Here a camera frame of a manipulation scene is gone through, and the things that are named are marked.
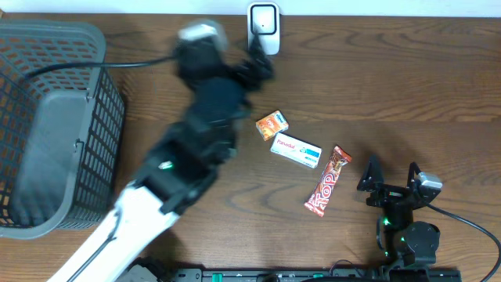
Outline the white Panadol medicine box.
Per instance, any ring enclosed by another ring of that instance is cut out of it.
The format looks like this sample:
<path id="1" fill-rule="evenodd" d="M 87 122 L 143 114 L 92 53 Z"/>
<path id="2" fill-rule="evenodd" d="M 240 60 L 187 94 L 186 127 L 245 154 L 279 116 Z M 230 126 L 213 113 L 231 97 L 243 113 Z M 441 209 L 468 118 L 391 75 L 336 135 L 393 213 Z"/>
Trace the white Panadol medicine box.
<path id="1" fill-rule="evenodd" d="M 295 139 L 283 133 L 276 134 L 270 151 L 309 168 L 316 168 L 318 166 L 322 153 L 320 147 L 313 146 L 310 143 Z"/>

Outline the red chocolate bar wrapper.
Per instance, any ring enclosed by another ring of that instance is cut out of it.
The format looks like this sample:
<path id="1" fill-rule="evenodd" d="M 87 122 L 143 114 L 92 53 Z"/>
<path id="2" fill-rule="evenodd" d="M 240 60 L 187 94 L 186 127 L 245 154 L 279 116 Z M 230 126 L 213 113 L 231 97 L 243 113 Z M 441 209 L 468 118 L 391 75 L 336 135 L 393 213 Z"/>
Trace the red chocolate bar wrapper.
<path id="1" fill-rule="evenodd" d="M 340 177 L 342 168 L 351 162 L 351 156 L 336 145 L 330 159 L 304 206 L 319 217 L 325 215 L 326 206 Z"/>

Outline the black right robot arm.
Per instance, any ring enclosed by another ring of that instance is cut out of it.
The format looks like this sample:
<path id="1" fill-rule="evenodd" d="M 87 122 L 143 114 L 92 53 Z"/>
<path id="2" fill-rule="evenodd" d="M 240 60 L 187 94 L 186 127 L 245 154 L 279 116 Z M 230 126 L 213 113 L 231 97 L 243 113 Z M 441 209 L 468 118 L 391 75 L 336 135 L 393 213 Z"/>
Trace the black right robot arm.
<path id="1" fill-rule="evenodd" d="M 440 230 L 433 224 L 416 222 L 413 212 L 431 203 L 442 187 L 436 175 L 422 172 L 415 162 L 409 165 L 405 186 L 387 184 L 379 158 L 369 158 L 357 190 L 369 193 L 367 205 L 382 210 L 377 220 L 377 244 L 396 266 L 436 263 Z"/>

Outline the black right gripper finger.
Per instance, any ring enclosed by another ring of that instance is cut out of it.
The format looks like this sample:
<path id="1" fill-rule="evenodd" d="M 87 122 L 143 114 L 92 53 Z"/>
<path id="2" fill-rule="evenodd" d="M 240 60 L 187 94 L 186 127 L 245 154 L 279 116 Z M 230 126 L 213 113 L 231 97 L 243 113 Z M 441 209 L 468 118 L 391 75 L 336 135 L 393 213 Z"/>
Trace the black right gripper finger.
<path id="1" fill-rule="evenodd" d="M 412 162 L 409 165 L 409 172 L 408 172 L 408 178 L 407 178 L 407 187 L 411 188 L 413 186 L 413 183 L 415 182 L 414 177 L 416 175 L 419 175 L 421 173 L 421 170 L 416 162 Z"/>
<path id="2" fill-rule="evenodd" d="M 383 184 L 384 177 L 379 157 L 377 155 L 372 155 L 369 157 L 369 162 L 359 180 L 357 191 L 379 191 Z"/>

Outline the orange small carton box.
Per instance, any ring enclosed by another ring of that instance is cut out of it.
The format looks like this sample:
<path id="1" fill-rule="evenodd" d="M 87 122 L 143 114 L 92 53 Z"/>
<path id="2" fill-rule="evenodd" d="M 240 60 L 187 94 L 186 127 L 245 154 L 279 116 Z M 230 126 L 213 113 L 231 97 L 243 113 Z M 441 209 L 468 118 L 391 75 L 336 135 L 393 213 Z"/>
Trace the orange small carton box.
<path id="1" fill-rule="evenodd" d="M 274 137 L 279 132 L 284 132 L 289 128 L 289 123 L 280 110 L 268 114 L 255 123 L 264 141 Z"/>

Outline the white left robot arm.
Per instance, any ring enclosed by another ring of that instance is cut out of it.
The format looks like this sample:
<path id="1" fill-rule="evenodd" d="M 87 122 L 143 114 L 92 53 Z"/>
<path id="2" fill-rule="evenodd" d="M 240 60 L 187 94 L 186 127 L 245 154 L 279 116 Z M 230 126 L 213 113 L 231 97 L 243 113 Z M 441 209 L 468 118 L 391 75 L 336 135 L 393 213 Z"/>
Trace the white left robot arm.
<path id="1" fill-rule="evenodd" d="M 177 75 L 193 91 L 193 103 L 150 149 L 113 209 L 53 281 L 115 281 L 235 156 L 238 125 L 251 112 L 246 95 L 274 72 L 258 36 L 250 42 L 247 60 L 234 66 L 224 62 L 216 42 L 210 35 L 179 42 Z"/>

